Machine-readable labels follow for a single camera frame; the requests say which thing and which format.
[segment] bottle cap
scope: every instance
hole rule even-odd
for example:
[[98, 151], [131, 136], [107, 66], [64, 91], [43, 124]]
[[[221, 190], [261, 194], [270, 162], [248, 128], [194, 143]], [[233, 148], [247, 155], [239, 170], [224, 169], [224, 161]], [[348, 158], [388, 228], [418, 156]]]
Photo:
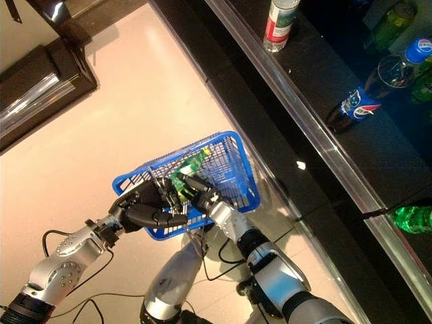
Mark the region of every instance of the bottle cap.
[[411, 63], [421, 63], [432, 54], [432, 43], [429, 39], [420, 38], [406, 49], [405, 56]]

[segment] black cable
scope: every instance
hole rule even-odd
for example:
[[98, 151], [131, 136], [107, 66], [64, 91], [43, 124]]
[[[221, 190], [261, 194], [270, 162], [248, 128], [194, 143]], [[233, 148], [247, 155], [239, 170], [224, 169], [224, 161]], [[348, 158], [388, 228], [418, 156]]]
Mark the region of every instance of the black cable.
[[104, 324], [105, 320], [103, 319], [102, 312], [99, 309], [99, 307], [97, 306], [96, 302], [93, 299], [91, 299], [91, 298], [89, 298], [88, 300], [86, 300], [86, 302], [81, 306], [80, 310], [78, 311], [78, 313], [76, 313], [76, 316], [72, 320], [72, 324], [74, 324], [76, 322], [76, 319], [78, 318], [78, 316], [80, 316], [82, 310], [84, 309], [84, 307], [87, 305], [88, 302], [92, 302], [93, 303], [94, 307], [96, 308], [96, 311], [99, 314], [99, 317], [101, 318], [101, 323]]
[[238, 264], [234, 265], [233, 267], [229, 268], [227, 271], [221, 273], [220, 275], [218, 275], [218, 276], [216, 276], [214, 278], [210, 278], [209, 274], [207, 273], [207, 266], [205, 265], [204, 250], [203, 250], [203, 235], [201, 235], [201, 242], [200, 243], [201, 243], [200, 247], [201, 247], [202, 264], [204, 265], [205, 276], [206, 276], [207, 280], [209, 280], [209, 281], [213, 281], [213, 280], [219, 279], [223, 275], [226, 275], [227, 273], [229, 273], [231, 270], [234, 270], [239, 265], [242, 265], [243, 263], [245, 263], [245, 260], [242, 260], [241, 263], [238, 263]]
[[120, 296], [120, 297], [133, 297], [133, 298], [137, 298], [137, 297], [141, 297], [142, 298], [142, 297], [145, 297], [145, 295], [129, 295], [129, 294], [117, 294], [115, 292], [101, 292], [100, 294], [95, 294], [93, 296], [90, 296], [90, 297], [82, 300], [81, 302], [77, 303], [77, 305], [75, 305], [74, 307], [72, 307], [70, 310], [68, 310], [68, 311], [66, 311], [64, 313], [52, 316], [51, 318], [54, 319], [56, 317], [60, 317], [60, 316], [64, 316], [66, 314], [69, 314], [70, 312], [73, 312], [74, 310], [76, 310], [82, 303], [85, 303], [87, 300], [93, 299], [93, 298], [99, 297], [99, 296]]
[[194, 314], [196, 315], [196, 313], [195, 313], [195, 309], [194, 309], [194, 307], [192, 306], [192, 304], [190, 304], [187, 300], [185, 300], [184, 302], [185, 302], [186, 304], [189, 305], [190, 309], [192, 309], [192, 312], [194, 312]]
[[218, 253], [219, 259], [221, 259], [222, 262], [227, 263], [229, 265], [237, 265], [238, 263], [243, 263], [244, 262], [243, 259], [240, 259], [240, 260], [237, 260], [237, 261], [229, 261], [229, 260], [225, 260], [222, 257], [222, 250], [227, 246], [227, 244], [228, 244], [229, 241], [230, 241], [230, 239], [227, 238], [227, 240], [225, 241], [225, 243], [223, 243], [222, 246], [221, 246], [221, 248], [219, 249], [219, 253]]
[[103, 267], [101, 267], [98, 271], [96, 271], [95, 273], [93, 273], [90, 277], [88, 277], [87, 279], [85, 279], [82, 283], [80, 283], [78, 286], [76, 286], [74, 288], [74, 290], [72, 290], [69, 294], [67, 294], [67, 296], [69, 296], [72, 292], [74, 292], [75, 290], [77, 290], [79, 287], [81, 287], [82, 285], [84, 285], [86, 282], [88, 282], [90, 279], [94, 278], [96, 275], [98, 275], [103, 269], [105, 269], [110, 263], [111, 261], [114, 259], [114, 252], [109, 250], [107, 248], [107, 252], [109, 252], [111, 254], [111, 257], [109, 258], [108, 262], [104, 264]]
[[48, 248], [47, 248], [47, 236], [51, 233], [59, 234], [59, 235], [63, 235], [63, 236], [71, 235], [71, 233], [57, 231], [56, 229], [50, 229], [49, 231], [46, 231], [42, 236], [42, 249], [43, 249], [43, 254], [45, 254], [45, 257], [49, 257]]
[[268, 322], [268, 320], [265, 318], [264, 312], [263, 312], [263, 310], [261, 309], [261, 307], [259, 306], [259, 304], [256, 304], [256, 305], [258, 306], [259, 312], [260, 312], [261, 315], [263, 316], [264, 321], [265, 321], [267, 324], [269, 324], [269, 322]]

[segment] white floor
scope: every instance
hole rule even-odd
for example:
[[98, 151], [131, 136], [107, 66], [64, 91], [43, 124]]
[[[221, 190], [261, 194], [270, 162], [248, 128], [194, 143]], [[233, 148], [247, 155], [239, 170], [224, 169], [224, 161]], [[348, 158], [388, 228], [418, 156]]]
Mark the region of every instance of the white floor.
[[[86, 48], [100, 88], [1, 158], [1, 295], [7, 304], [43, 258], [41, 236], [48, 229], [74, 231], [86, 219], [106, 216], [115, 199], [115, 176], [232, 126], [150, 5], [94, 37]], [[263, 200], [251, 218], [271, 239], [292, 227], [289, 211], [259, 179]], [[58, 237], [50, 238], [53, 248]], [[216, 237], [215, 242], [222, 242]], [[123, 236], [114, 261], [68, 297], [60, 313], [99, 292], [143, 294], [182, 237], [158, 242], [146, 232]], [[348, 316], [350, 307], [317, 254], [297, 231], [279, 245], [305, 272], [313, 293]], [[233, 247], [227, 258], [236, 257]], [[210, 276], [227, 269], [209, 253]], [[89, 272], [107, 260], [102, 256]], [[213, 323], [243, 323], [251, 307], [236, 293], [243, 269], [217, 281], [200, 271], [188, 300]], [[98, 297], [106, 323], [138, 323], [141, 298]], [[76, 312], [50, 323], [70, 323]], [[77, 323], [98, 323], [87, 307]]]

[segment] green object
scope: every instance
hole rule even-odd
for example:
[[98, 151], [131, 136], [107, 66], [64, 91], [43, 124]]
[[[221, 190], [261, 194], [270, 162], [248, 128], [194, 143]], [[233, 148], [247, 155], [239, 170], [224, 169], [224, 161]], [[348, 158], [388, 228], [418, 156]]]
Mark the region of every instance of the green object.
[[405, 206], [396, 209], [393, 222], [408, 233], [432, 233], [432, 207]]
[[382, 52], [411, 25], [414, 21], [417, 9], [414, 4], [399, 1], [391, 6], [378, 24], [372, 29], [371, 34], [364, 42], [366, 49], [374, 48]]
[[421, 76], [425, 72], [429, 71], [432, 68], [432, 56], [430, 56], [426, 61], [424, 61], [420, 66], [418, 67], [418, 75]]
[[432, 70], [418, 77], [411, 90], [415, 103], [426, 103], [432, 100]]
[[169, 179], [173, 182], [175, 189], [177, 190], [178, 196], [182, 203], [188, 199], [181, 193], [182, 191], [188, 192], [184, 185], [185, 183], [177, 178], [179, 173], [186, 174], [187, 176], [193, 176], [203, 165], [203, 162], [207, 156], [211, 154], [210, 149], [206, 146], [199, 153], [187, 158], [178, 169], [176, 169], [170, 176]]

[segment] blue plastic basket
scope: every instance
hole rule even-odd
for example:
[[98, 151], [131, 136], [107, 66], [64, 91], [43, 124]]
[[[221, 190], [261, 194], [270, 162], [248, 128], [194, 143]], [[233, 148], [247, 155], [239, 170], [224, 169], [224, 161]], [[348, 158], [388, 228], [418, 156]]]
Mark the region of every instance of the blue plastic basket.
[[[151, 179], [149, 169], [157, 177], [167, 177], [173, 173], [188, 157], [207, 146], [211, 154], [202, 163], [196, 173], [202, 179], [212, 183], [222, 193], [230, 198], [237, 209], [244, 213], [259, 206], [260, 198], [252, 170], [240, 137], [235, 132], [216, 133], [198, 142], [188, 145], [153, 161], [149, 161], [134, 171], [120, 175], [113, 181], [113, 189], [117, 195], [123, 194], [134, 185]], [[184, 203], [184, 212], [188, 216], [190, 229], [211, 223], [206, 215], [197, 211], [189, 202]], [[152, 229], [147, 232], [155, 240], [165, 240], [184, 233], [182, 226]]]

